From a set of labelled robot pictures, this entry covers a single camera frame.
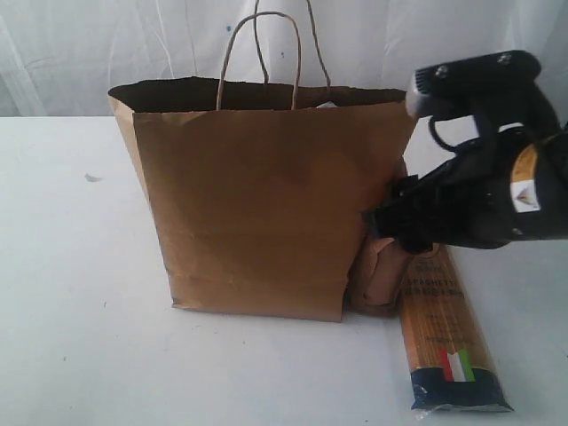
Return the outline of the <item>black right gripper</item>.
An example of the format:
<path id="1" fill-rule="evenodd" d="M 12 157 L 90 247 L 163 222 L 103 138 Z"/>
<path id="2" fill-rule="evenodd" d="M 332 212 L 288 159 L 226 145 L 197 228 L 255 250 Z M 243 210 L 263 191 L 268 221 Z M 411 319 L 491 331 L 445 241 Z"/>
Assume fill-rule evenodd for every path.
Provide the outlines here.
<path id="1" fill-rule="evenodd" d="M 406 91 L 411 116 L 464 116 L 475 97 L 534 83 L 541 65 L 528 51 L 476 56 L 414 71 Z M 404 177 L 389 199 L 363 213 L 372 236 L 408 253 L 435 244 L 498 249 L 515 241 L 567 237 L 567 135 L 535 142 L 502 132 L 491 169 L 478 139 L 426 174 Z"/>

